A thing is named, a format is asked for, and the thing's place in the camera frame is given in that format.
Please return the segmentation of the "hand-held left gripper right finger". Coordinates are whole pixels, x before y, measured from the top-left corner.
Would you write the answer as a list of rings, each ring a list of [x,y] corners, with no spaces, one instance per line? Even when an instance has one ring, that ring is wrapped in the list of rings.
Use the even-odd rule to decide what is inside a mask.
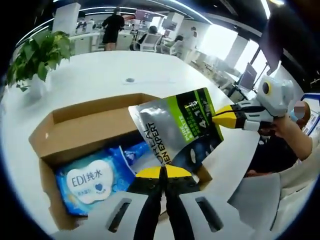
[[[176,240],[246,240],[248,226],[237,209],[201,190],[191,173],[164,166],[166,211]]]

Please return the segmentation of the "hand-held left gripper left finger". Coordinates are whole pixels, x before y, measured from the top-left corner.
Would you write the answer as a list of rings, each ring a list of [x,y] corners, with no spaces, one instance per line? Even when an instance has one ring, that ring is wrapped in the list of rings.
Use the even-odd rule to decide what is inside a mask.
[[[126,191],[96,205],[82,225],[52,234],[54,240],[152,240],[161,212],[165,167],[141,170]]]

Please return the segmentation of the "person's right hand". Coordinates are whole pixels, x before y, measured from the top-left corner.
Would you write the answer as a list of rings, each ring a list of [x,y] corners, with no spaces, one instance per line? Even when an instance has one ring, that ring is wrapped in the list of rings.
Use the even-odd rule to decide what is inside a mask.
[[[283,117],[277,117],[269,127],[260,129],[258,133],[262,136],[276,135],[280,138],[283,138],[287,134],[290,121],[291,119],[287,115]]]

